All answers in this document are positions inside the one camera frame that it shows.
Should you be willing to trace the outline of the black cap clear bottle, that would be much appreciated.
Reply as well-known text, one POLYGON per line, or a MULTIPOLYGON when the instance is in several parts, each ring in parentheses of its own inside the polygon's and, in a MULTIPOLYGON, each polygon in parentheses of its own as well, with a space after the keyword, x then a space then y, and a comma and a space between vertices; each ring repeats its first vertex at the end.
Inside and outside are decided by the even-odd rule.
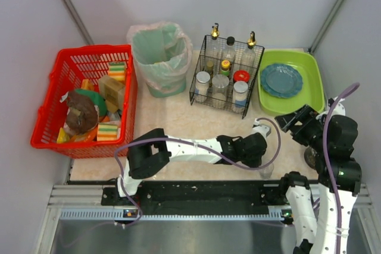
POLYGON ((226 39, 226 46, 223 48, 221 52, 221 59, 227 59, 230 61, 231 64, 235 62, 236 58, 236 50, 234 47, 235 44, 235 38, 233 36, 229 36, 226 39))

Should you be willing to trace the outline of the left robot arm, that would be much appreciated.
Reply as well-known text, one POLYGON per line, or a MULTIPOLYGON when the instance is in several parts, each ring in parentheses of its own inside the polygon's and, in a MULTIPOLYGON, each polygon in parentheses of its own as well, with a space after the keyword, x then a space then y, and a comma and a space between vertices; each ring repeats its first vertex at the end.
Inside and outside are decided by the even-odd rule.
POLYGON ((153 129, 127 145, 127 164, 117 181, 120 197, 136 194, 142 180, 155 176, 171 162, 204 162, 258 168, 271 128, 254 125, 246 137, 219 135, 211 139, 179 139, 153 129))

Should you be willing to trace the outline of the small glass bowl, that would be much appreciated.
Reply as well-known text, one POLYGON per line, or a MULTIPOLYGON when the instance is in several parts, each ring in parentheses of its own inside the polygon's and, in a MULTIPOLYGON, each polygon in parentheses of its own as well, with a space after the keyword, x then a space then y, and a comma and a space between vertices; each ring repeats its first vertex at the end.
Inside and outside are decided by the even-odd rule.
POLYGON ((273 163, 271 163, 271 164, 269 162, 263 163, 259 169, 259 174, 260 174, 261 179, 262 180, 269 180, 271 178, 273 170, 274 170, 274 164, 273 163))

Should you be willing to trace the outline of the teal ceramic plate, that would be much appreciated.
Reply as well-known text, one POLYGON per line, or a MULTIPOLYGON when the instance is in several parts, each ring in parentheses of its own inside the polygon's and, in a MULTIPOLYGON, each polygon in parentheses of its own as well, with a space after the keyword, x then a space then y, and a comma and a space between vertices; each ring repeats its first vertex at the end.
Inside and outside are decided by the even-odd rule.
POLYGON ((292 66, 274 63, 266 66, 260 75, 262 88, 277 98, 292 98, 303 88, 301 74, 292 66))

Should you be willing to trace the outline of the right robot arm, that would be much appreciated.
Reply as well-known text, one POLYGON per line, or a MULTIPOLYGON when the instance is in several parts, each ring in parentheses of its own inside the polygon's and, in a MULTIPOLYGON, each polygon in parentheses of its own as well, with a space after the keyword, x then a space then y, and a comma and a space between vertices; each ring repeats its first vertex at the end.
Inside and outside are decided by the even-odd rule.
POLYGON ((309 105, 275 117, 282 131, 315 152, 319 210, 312 203, 308 179, 299 172, 285 174, 279 193, 289 203, 296 231, 294 253, 346 253, 352 209, 361 188, 362 171, 352 157, 358 124, 342 105, 326 118, 309 105))

